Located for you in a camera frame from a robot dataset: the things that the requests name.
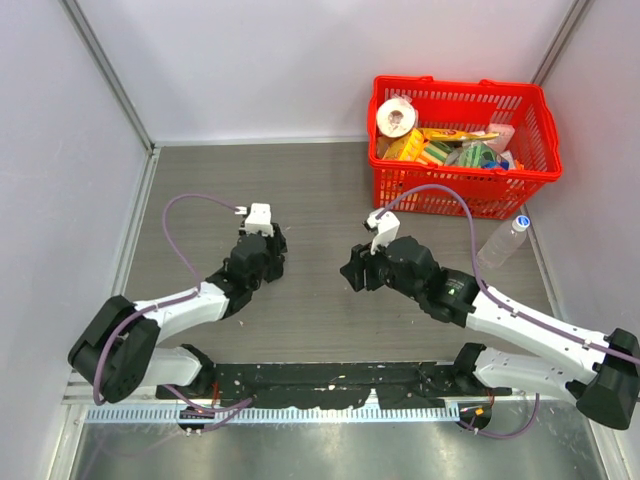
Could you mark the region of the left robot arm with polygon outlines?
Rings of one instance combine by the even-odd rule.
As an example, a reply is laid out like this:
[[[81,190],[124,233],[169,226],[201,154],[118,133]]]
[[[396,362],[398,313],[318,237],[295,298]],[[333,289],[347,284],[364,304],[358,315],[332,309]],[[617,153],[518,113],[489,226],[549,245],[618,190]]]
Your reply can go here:
[[[110,297],[71,347],[69,365],[96,388],[100,404],[123,401],[142,387],[155,388],[160,398],[210,395],[214,362],[191,344],[163,348],[161,342],[238,313],[263,283],[283,276],[286,251],[278,224],[250,227],[197,287],[157,300]]]

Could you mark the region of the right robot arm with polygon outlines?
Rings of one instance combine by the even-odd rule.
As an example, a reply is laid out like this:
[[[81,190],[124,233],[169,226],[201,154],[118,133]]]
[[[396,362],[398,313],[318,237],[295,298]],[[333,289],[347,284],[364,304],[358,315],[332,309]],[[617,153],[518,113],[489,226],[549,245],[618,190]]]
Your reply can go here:
[[[542,314],[470,274],[440,266],[412,237],[377,251],[356,245],[340,273],[354,291],[388,287],[434,320],[526,350],[524,356],[512,356],[464,346],[456,365],[477,384],[554,397],[603,426],[630,427],[639,400],[639,340],[634,334],[621,328],[588,330]]]

